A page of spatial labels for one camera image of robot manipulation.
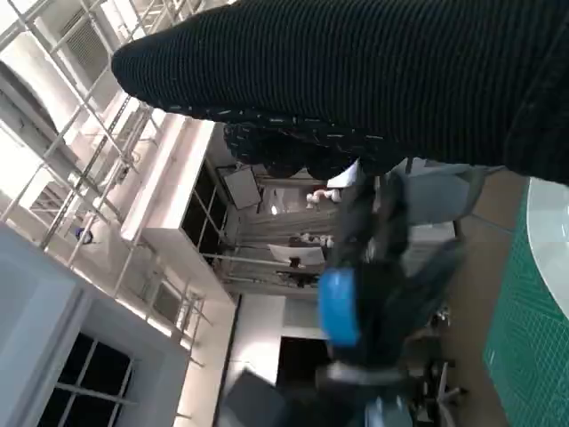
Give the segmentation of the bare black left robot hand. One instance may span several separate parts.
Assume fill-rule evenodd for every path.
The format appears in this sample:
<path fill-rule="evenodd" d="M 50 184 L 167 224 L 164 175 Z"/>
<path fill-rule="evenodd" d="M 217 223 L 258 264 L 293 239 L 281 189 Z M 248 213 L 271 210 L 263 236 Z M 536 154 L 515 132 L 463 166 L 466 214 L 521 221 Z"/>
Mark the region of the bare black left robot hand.
<path fill-rule="evenodd" d="M 393 173 L 383 189 L 358 173 L 344 189 L 333 246 L 317 285 L 319 323 L 331 358 L 353 367 L 391 367 L 407 338 L 442 305 L 463 244 L 453 238 L 412 275 L 403 258 L 411 225 L 406 178 Z"/>

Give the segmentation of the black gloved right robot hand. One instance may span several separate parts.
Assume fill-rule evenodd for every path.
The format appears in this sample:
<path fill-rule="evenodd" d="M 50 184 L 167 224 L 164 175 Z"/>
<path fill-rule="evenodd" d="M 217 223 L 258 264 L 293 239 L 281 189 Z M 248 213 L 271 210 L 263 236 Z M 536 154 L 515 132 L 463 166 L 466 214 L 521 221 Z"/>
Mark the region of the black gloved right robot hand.
<path fill-rule="evenodd" d="M 149 106 L 406 157 L 568 182 L 565 1 L 237 1 L 123 45 Z"/>

